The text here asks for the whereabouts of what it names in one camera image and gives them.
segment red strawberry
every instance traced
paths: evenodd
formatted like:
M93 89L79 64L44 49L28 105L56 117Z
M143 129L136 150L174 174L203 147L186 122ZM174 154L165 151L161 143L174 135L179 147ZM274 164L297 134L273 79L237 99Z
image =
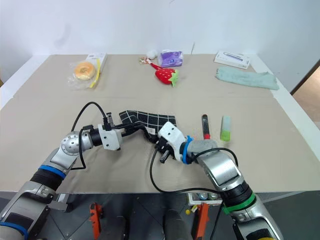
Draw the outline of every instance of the red strawberry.
M173 87L176 85L176 81L178 80L178 70L162 68L153 63L151 63L151 66L156 69L155 75L161 82L164 84L172 84Z

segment light green towel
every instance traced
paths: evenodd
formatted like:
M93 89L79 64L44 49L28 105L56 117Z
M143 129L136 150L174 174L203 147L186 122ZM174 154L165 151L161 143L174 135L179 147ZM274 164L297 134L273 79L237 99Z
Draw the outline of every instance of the light green towel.
M268 72L244 72L233 67L221 66L217 69L215 76L229 83L272 90L279 89L276 77Z

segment black checkered cloth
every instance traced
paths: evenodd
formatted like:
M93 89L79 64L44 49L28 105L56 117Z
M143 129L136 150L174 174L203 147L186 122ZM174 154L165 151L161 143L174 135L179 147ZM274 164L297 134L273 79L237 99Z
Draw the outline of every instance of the black checkered cloth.
M150 135L158 135L159 130L166 122L171 122L177 126L175 116L153 114L136 110L125 110L119 113L123 124L140 122L147 127Z

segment red marker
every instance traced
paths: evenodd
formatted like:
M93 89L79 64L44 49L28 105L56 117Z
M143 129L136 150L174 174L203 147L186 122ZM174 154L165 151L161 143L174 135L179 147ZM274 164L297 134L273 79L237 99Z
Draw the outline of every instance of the red marker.
M209 122L207 114L202 115L203 139L210 139Z

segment wire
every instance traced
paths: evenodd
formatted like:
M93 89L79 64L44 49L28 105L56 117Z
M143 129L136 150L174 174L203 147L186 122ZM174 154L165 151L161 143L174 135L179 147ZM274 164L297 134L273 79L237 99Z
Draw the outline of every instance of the wire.
M211 236L210 236L210 240L214 239L214 235L215 235L215 232L216 232L218 220L219 220L220 214L222 212L223 205L224 205L224 201L221 202L219 210L218 210L218 213L217 213L217 215L215 217L214 226L213 226L213 230L212 230L212 233L211 233Z
M82 115L82 113L84 112L84 110L85 110L89 105L91 105L91 104L96 105L97 108L100 110L103 118L104 118L104 119L107 119L107 116L106 116L104 110L102 109L102 107L101 107L98 103L96 103L95 101L90 101L90 102L88 102L86 105L84 105L84 107L83 107L83 108L81 109L81 111L79 112L79 114L78 114L78 116L76 117L76 119L75 119L75 121L74 121L74 123L73 123L73 126L72 126L72 128L71 128L71 132L73 132L73 131L75 130L76 125L77 125L77 122L78 122L80 116Z
M151 163L150 163L150 168L149 168L149 173L150 173L150 179L152 182L152 185L154 186L155 189L157 189L159 192L161 193L183 193L183 192L189 192L189 191L206 191L206 192L211 192L211 193L219 193L216 190L213 189L209 189L209 188L204 188L204 187L192 187L192 188L185 188L185 189L181 189L181 190L174 190L174 191L165 191L162 190L161 188L159 188L155 181L154 181L154 177L152 174L152 169L153 169L153 165L154 165L154 161L157 155L158 149L155 149L153 155L152 155L152 159L151 159Z
M86 169L86 164L85 164L85 160L84 160L84 156L82 155L82 133L83 133L84 129L81 128L80 132L79 132L79 137L78 137L78 141L79 141L79 156L80 156L80 160L82 163L82 166L80 167L73 167L70 170L79 170L79 169Z
M239 167L238 158L237 158L236 154L235 154L233 151L231 151L229 148L225 148L225 147L215 147L215 148L211 148L211 149L202 151L202 152L196 154L193 158L194 158L194 159L197 159L197 157L199 157L199 156L201 156L201 155L203 155L203 154L210 153L210 152L214 152L214 151L220 151L220 150L222 150L222 151L227 151L227 152L231 153L231 155L233 156L235 165L236 165L237 167Z

